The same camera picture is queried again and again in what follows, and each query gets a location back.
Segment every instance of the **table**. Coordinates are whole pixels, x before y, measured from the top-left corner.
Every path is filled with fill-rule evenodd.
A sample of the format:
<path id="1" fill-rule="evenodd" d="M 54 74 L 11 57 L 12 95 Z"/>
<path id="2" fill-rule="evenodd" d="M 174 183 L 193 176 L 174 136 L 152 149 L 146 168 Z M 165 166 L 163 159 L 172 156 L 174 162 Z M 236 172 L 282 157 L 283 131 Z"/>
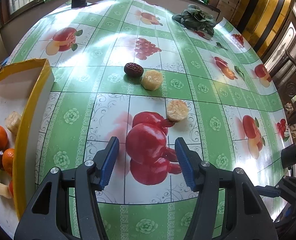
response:
<path id="1" fill-rule="evenodd" d="M 183 137 L 218 168 L 243 168 L 254 185 L 275 185 L 286 173 L 280 152 L 291 140 L 288 130 L 277 129 L 285 114 L 254 50 L 236 40 L 239 32 L 226 19 L 211 38 L 183 28 L 172 15 L 142 0 L 104 0 L 79 9 L 63 5 L 27 32 L 8 61 L 48 58 L 55 75 L 40 127 L 36 187 L 52 167 L 77 167 L 111 136 L 119 138 L 110 183 L 96 193 L 110 239 L 183 239 L 188 228 L 197 193 L 182 174 L 143 174 L 130 167 L 125 150 L 134 116 L 150 111 L 165 118 L 173 98 L 186 102 L 189 115 L 164 130 L 167 147 Z M 145 56 L 140 43 L 158 49 Z M 161 71 L 162 86 L 147 91 L 140 80 L 125 76 L 128 62 Z M 134 178 L 143 175 L 146 184 L 160 181 L 144 185 Z M 285 206 L 281 198 L 263 200 L 273 219 Z M 220 234 L 224 201 L 223 189 L 214 236 Z M 73 234 L 79 236 L 73 190 L 70 206 Z"/>

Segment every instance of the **gold panel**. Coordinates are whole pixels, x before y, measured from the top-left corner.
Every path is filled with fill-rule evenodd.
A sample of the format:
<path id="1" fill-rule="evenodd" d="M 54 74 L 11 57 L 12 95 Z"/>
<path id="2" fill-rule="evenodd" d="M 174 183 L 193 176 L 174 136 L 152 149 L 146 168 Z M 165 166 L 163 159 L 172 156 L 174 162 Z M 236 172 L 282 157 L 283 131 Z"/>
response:
<path id="1" fill-rule="evenodd" d="M 264 10 L 263 16 L 261 17 L 254 33 L 250 36 L 250 38 L 248 40 L 249 44 L 252 47 L 254 47 L 256 45 L 257 41 L 259 40 L 259 38 L 263 34 L 264 30 L 266 29 L 267 24 L 269 23 L 270 19 L 273 16 L 273 13 L 276 9 L 277 3 L 278 3 L 278 0 L 269 0 L 268 4 Z"/>
<path id="2" fill-rule="evenodd" d="M 277 21 L 274 24 L 273 29 L 270 31 L 269 35 L 267 36 L 266 40 L 264 41 L 263 45 L 260 47 L 260 49 L 257 52 L 257 55 L 259 57 L 263 56 L 263 54 L 266 52 L 267 48 L 273 41 L 273 39 L 276 36 L 276 33 L 279 31 L 279 29 L 282 27 L 282 24 L 285 20 L 285 17 L 287 15 L 290 3 L 292 0 L 285 0 L 283 8 L 277 18 Z"/>
<path id="3" fill-rule="evenodd" d="M 241 0 L 239 3 L 238 8 L 236 9 L 236 13 L 233 17 L 233 19 L 231 20 L 231 24 L 233 26 L 237 26 L 238 23 L 240 22 L 240 19 L 242 18 L 247 6 L 248 6 L 249 0 Z"/>
<path id="4" fill-rule="evenodd" d="M 242 33 L 242 35 L 247 41 L 250 39 L 250 36 L 254 33 L 258 25 L 258 22 L 260 21 L 264 13 L 264 10 L 266 9 L 268 1 L 269 0 L 258 0 L 256 8 L 253 12 L 253 15 L 251 16 L 249 22 L 246 25 L 245 30 Z"/>

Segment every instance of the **black stripe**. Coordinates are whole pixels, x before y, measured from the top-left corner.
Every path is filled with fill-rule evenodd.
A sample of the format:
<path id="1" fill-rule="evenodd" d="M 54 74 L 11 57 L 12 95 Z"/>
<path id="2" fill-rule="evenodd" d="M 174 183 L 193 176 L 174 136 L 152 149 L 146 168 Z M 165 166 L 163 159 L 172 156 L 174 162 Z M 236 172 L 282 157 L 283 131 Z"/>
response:
<path id="1" fill-rule="evenodd" d="M 238 25 L 237 25 L 237 30 L 242 33 L 244 29 L 246 28 L 247 23 L 249 22 L 251 16 L 253 15 L 253 12 L 257 6 L 259 0 L 249 0 L 249 3 L 246 7 L 246 10 L 244 11 L 244 14 L 242 18 L 240 19 Z"/>
<path id="2" fill-rule="evenodd" d="M 267 39 L 268 35 L 270 34 L 271 30 L 273 29 L 279 15 L 280 15 L 280 12 L 283 9 L 284 3 L 285 3 L 285 0 L 278 0 L 278 3 L 276 5 L 276 8 L 273 12 L 272 17 L 270 18 L 263 34 L 261 35 L 261 37 L 259 38 L 259 40 L 257 41 L 257 43 L 254 47 L 255 52 L 257 52 L 261 48 L 261 46 L 264 44 L 265 40 Z"/>

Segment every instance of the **metal screw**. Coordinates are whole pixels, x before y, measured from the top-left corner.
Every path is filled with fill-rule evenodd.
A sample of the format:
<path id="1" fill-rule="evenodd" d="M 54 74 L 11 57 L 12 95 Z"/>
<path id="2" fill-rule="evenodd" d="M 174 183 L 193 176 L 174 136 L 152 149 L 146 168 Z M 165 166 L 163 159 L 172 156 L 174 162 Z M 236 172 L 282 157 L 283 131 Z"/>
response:
<path id="1" fill-rule="evenodd" d="M 236 172 L 238 174 L 244 174 L 244 170 L 242 168 L 236 168 Z"/>
<path id="2" fill-rule="evenodd" d="M 52 174 L 56 174 L 58 171 L 59 171 L 59 168 L 58 168 L 58 167 L 53 167 L 53 168 L 50 170 L 50 172 L 51 172 Z"/>
<path id="3" fill-rule="evenodd" d="M 203 167 L 209 167 L 209 166 L 210 166 L 210 163 L 209 163 L 208 161 L 202 161 L 202 162 L 201 162 L 201 165 L 202 165 Z"/>
<path id="4" fill-rule="evenodd" d="M 92 166 L 93 163 L 94 163 L 93 160 L 87 160 L 87 161 L 85 161 L 85 165 L 86 165 L 86 166 Z"/>

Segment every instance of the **printed cherry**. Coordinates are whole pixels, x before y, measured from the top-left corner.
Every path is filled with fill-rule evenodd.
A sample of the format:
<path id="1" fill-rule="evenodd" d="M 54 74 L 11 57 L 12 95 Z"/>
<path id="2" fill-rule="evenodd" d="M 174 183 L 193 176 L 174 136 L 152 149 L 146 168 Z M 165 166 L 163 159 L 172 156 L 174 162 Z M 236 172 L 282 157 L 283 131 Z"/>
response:
<path id="1" fill-rule="evenodd" d="M 139 183 L 144 185 L 156 185 L 165 180 L 168 173 L 179 174 L 179 164 L 170 163 L 169 160 L 160 158 L 151 164 L 140 164 L 130 160 L 130 171 Z"/>
<path id="2" fill-rule="evenodd" d="M 126 138 L 126 152 L 140 164 L 152 164 L 162 157 L 176 161 L 175 150 L 166 147 L 165 133 L 148 123 L 139 123 L 130 130 Z"/>
<path id="3" fill-rule="evenodd" d="M 168 119 L 163 118 L 156 112 L 140 112 L 136 114 L 132 122 L 132 127 L 139 123 L 149 123 L 155 125 L 161 129 L 165 135 L 168 134 L 167 127 L 172 127 L 175 124 L 174 122 L 170 122 Z"/>

